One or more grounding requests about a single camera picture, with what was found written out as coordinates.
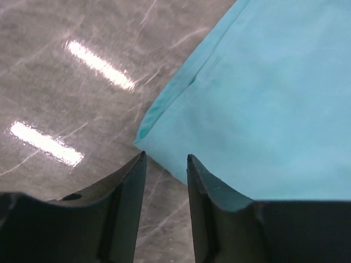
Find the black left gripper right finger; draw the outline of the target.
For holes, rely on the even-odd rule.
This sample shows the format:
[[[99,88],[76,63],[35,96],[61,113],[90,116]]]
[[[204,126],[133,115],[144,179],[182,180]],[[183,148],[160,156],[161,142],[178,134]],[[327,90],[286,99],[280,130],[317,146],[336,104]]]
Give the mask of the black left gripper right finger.
[[[350,262],[349,201],[255,201],[187,159],[196,262]]]

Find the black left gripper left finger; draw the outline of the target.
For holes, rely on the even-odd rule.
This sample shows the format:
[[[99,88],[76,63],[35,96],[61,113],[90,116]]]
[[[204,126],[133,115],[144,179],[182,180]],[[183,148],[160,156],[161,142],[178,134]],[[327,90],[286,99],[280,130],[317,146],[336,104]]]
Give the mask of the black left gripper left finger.
[[[132,262],[147,157],[60,200],[1,193],[1,262]]]

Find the teal t-shirt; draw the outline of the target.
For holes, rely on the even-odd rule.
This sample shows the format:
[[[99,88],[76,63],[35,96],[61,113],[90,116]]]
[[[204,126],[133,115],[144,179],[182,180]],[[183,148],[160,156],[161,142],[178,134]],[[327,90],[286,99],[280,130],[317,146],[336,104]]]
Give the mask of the teal t-shirt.
[[[135,145],[195,155],[255,200],[350,200],[350,1],[236,1],[148,109]]]

